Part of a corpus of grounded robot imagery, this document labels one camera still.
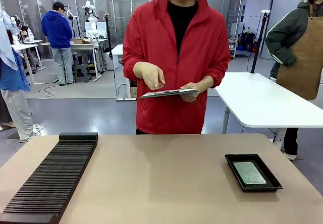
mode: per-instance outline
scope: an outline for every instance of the black slatted rack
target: black slatted rack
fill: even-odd
[[[97,133],[61,133],[56,146],[0,213],[0,223],[59,223],[97,141]]]

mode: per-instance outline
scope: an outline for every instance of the apron strap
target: apron strap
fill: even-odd
[[[309,14],[311,15],[311,20],[313,20],[313,5],[309,5]]]

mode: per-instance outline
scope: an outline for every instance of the man's left hand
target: man's left hand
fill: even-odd
[[[186,102],[194,102],[198,95],[200,94],[200,90],[198,89],[198,85],[196,83],[188,83],[181,87],[181,89],[196,89],[198,92],[191,94],[181,94],[181,97]]]

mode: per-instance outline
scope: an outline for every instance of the red jacket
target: red jacket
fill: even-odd
[[[206,0],[198,1],[198,11],[187,28],[179,57],[175,31],[167,13],[167,1],[153,0],[136,9],[123,46],[124,75],[138,81],[138,98],[151,90],[133,72],[137,62],[160,67],[166,85],[161,90],[179,89],[213,77],[220,85],[231,60],[226,22]],[[137,127],[150,134],[199,134],[204,124],[207,91],[188,103],[180,96],[137,101]]]

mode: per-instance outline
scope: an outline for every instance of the beige pants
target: beige pants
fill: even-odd
[[[10,116],[16,125],[20,142],[27,142],[34,136],[33,121],[23,90],[1,90]]]

